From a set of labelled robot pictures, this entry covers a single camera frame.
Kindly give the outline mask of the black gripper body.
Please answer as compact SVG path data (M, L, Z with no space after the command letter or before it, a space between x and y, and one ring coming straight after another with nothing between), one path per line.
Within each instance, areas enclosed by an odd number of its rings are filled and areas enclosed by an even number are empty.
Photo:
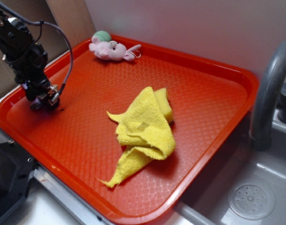
M58 93L58 85L52 85L48 80L44 80L42 83L35 84L30 81L26 81L21 84L24 89L26 98L32 102L36 98L45 102L45 107L49 109L55 109L59 106L60 99L57 98L53 101L53 98Z

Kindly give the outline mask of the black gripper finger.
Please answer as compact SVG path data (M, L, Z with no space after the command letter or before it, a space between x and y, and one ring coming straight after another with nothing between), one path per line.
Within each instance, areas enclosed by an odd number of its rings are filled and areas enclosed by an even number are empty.
M31 102L30 109L33 111L38 111L44 106L45 106L45 102L39 98L36 98L34 101Z

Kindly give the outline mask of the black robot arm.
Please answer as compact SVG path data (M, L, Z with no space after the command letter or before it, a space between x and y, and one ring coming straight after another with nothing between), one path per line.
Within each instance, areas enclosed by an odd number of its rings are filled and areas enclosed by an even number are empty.
M55 109L60 99L53 98L58 86L52 85L44 73L48 54L35 40L25 23L17 18L9 18L0 10L0 50L2 60L15 74L15 82L31 102L32 110L46 106Z

